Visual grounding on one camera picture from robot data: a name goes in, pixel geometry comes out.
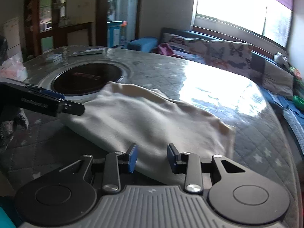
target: pink cloth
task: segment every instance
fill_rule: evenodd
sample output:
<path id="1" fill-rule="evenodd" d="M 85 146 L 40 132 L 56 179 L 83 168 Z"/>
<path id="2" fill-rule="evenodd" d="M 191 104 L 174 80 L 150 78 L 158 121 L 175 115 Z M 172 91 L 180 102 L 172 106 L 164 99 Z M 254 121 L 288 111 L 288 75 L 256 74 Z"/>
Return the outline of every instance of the pink cloth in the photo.
<path id="1" fill-rule="evenodd" d="M 157 53 L 157 54 L 160 54 L 160 55 L 168 55 L 168 56 L 173 56 L 173 57 L 184 59 L 183 56 L 174 54 L 174 51 L 172 50 L 172 48 L 170 47 L 170 45 L 168 43 L 163 43 L 163 44 L 160 44 L 159 46 L 157 46 L 154 49 L 154 53 Z"/>

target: blue gripper pad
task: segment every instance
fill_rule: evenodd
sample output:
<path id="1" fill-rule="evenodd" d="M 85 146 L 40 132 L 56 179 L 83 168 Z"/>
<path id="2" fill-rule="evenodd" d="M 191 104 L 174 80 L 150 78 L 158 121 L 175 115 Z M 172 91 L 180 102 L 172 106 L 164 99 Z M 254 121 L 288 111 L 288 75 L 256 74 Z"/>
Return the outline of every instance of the blue gripper pad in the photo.
<path id="1" fill-rule="evenodd" d="M 129 155 L 129 162 L 128 162 L 128 172 L 133 173 L 136 160 L 137 160 L 137 155 L 138 155 L 138 146 L 137 144 L 133 144 L 127 151 Z"/>
<path id="2" fill-rule="evenodd" d="M 171 170 L 173 173 L 176 172 L 177 170 L 177 162 L 176 162 L 176 156 L 177 156 L 177 151 L 176 148 L 172 148 L 170 145 L 167 146 L 167 158 L 171 167 Z"/>
<path id="3" fill-rule="evenodd" d="M 60 98 L 60 99 L 65 99 L 65 96 L 61 93 L 53 92 L 47 89 L 44 89 L 41 91 L 41 93 L 52 96 L 54 98 Z"/>

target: quilted bedspread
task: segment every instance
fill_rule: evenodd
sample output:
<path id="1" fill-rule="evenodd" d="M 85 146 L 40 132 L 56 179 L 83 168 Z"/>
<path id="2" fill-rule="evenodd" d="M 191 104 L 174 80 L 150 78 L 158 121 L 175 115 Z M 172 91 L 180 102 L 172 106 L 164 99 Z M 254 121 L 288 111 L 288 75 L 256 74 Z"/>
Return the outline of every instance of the quilted bedspread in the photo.
<path id="1" fill-rule="evenodd" d="M 87 49 L 69 47 L 70 51 Z M 233 160 L 283 185 L 291 204 L 286 227 L 302 227 L 299 180 L 280 123 L 256 84 L 211 66 L 138 51 L 108 49 L 104 56 L 79 56 L 68 63 L 46 63 L 43 55 L 26 64 L 28 81 L 38 82 L 49 73 L 83 61 L 120 62 L 128 67 L 128 83 L 161 90 L 171 99 L 206 109 L 236 127 Z M 30 128 L 16 131 L 0 155 L 2 171 L 15 189 L 84 154 L 95 158 L 106 152 L 64 127 L 58 118 L 26 111 Z"/>

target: silver pivot screw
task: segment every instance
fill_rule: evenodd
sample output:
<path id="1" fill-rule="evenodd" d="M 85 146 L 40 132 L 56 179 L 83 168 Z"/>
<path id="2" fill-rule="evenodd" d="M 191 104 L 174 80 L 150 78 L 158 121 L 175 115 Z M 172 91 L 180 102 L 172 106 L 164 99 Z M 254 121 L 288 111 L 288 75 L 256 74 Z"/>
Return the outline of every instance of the silver pivot screw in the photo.
<path id="1" fill-rule="evenodd" d="M 116 186 L 115 184 L 106 184 L 102 188 L 104 191 L 107 192 L 115 192 L 118 190 L 118 186 Z"/>
<path id="2" fill-rule="evenodd" d="M 186 190 L 191 193 L 197 193 L 197 192 L 200 192 L 202 190 L 202 188 L 197 184 L 189 184 L 186 186 Z"/>

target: white wall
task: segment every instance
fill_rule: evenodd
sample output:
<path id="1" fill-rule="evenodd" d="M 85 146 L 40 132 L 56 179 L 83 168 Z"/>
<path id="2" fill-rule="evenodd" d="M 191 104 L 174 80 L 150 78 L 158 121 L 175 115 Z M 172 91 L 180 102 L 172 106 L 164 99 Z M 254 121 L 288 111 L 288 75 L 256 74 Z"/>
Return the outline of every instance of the white wall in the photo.
<path id="1" fill-rule="evenodd" d="M 0 0 L 0 35 L 3 36 L 3 23 L 19 17 L 19 33 L 21 46 L 25 45 L 23 5 L 24 0 Z"/>
<path id="2" fill-rule="evenodd" d="M 294 14 L 289 38 L 289 61 L 304 78 L 304 0 L 294 0 Z"/>
<path id="3" fill-rule="evenodd" d="M 0 0 L 0 35 L 3 36 L 3 23 L 19 17 L 21 46 L 25 45 L 23 5 L 24 0 Z M 93 22 L 92 41 L 95 43 L 95 12 L 96 0 L 67 0 L 67 15 L 72 23 Z"/>
<path id="4" fill-rule="evenodd" d="M 142 0 L 140 37 L 159 37 L 162 27 L 190 30 L 194 0 Z"/>
<path id="5" fill-rule="evenodd" d="M 73 24 L 92 23 L 92 42 L 95 45 L 96 0 L 66 0 L 67 16 Z"/>

